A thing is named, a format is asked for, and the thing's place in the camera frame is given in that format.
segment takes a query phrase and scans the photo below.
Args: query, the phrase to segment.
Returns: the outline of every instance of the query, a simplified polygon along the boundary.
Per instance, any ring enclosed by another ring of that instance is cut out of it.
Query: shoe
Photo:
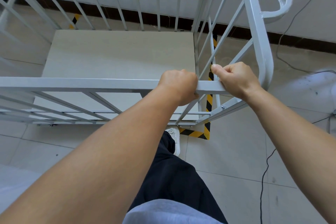
[[[175,141],[175,152],[174,155],[178,156],[180,154],[180,131],[179,129],[174,126],[166,129],[166,131],[170,134],[170,136],[174,139]]]

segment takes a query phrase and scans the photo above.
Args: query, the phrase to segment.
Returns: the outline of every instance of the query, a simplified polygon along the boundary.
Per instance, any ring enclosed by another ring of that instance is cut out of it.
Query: forearm
[[[329,222],[336,223],[336,140],[264,90],[247,103],[296,184]]]
[[[174,95],[157,87],[42,175],[0,220],[122,222],[177,106]]]

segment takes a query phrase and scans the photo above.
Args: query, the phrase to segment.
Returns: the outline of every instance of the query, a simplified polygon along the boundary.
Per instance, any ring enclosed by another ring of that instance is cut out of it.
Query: white shoe
[[[179,129],[174,126],[166,129],[166,131],[170,134],[170,136],[174,139],[175,141],[175,152],[174,155],[178,156],[180,154],[180,131]]]

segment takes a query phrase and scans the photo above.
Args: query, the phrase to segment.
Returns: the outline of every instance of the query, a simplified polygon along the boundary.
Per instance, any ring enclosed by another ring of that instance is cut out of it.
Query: person's left arm
[[[44,173],[0,223],[121,223],[179,105],[196,99],[195,73],[166,71],[137,104]]]

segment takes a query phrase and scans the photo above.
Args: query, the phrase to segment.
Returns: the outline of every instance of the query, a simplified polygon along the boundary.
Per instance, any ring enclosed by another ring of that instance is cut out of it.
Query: person's left hand
[[[172,96],[177,97],[178,105],[183,106],[199,98],[195,94],[198,78],[195,73],[188,72],[185,69],[168,70],[160,78],[158,87],[166,87]]]

